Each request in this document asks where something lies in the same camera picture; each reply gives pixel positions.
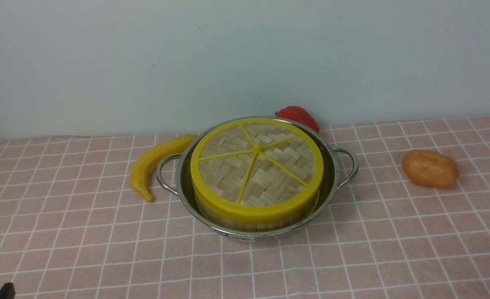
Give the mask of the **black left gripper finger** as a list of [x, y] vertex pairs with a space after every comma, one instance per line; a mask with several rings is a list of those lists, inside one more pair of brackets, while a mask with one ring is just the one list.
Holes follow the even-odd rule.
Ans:
[[12, 282], [5, 283], [0, 289], [0, 299], [15, 299], [16, 291]]

